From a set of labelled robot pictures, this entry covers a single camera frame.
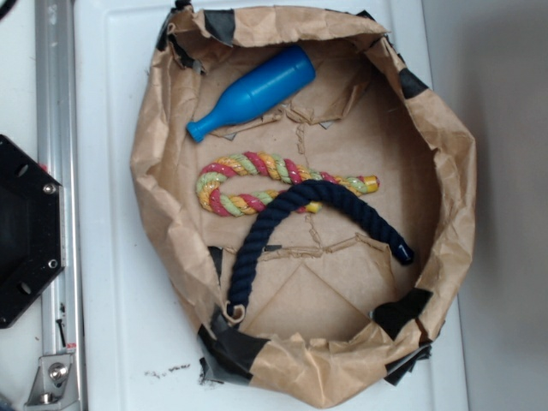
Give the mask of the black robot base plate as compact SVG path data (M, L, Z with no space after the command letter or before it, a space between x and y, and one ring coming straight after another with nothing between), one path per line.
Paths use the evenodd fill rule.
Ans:
M8 329L63 269L62 186L1 136L1 327Z

